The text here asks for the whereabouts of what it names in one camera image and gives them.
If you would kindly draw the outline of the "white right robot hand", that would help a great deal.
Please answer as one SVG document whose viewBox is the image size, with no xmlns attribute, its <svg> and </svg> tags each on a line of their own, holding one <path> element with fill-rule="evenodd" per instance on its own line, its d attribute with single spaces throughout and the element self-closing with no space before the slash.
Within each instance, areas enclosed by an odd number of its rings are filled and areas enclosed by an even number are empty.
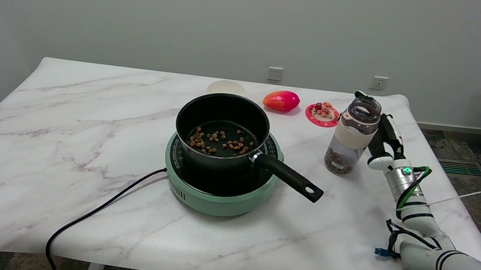
<svg viewBox="0 0 481 270">
<path fill-rule="evenodd" d="M 371 157 L 367 166 L 373 170 L 393 169 L 395 160 L 404 159 L 403 139 L 392 115 L 385 114 L 374 98 L 362 91 L 355 92 L 355 99 L 348 108 L 352 124 L 351 146 L 366 147 Z"/>
</svg>

